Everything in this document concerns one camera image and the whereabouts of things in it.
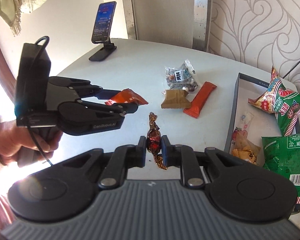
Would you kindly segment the person left hand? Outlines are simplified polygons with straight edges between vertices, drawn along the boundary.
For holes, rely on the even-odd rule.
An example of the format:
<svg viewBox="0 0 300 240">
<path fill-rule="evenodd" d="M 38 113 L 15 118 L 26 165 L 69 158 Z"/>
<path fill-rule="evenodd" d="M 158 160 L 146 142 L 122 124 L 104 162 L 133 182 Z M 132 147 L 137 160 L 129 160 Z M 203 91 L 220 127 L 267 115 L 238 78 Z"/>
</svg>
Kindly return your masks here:
<svg viewBox="0 0 300 240">
<path fill-rule="evenodd" d="M 41 136 L 35 134 L 34 137 L 38 142 L 47 158 L 53 156 L 57 150 L 62 131 L 55 134 L 53 139 L 45 141 Z M 25 127 L 17 127 L 16 121 L 0 123 L 0 162 L 2 165 L 8 165 L 18 160 L 18 151 L 21 147 L 38 150 L 36 144 L 31 138 L 29 131 Z"/>
</svg>

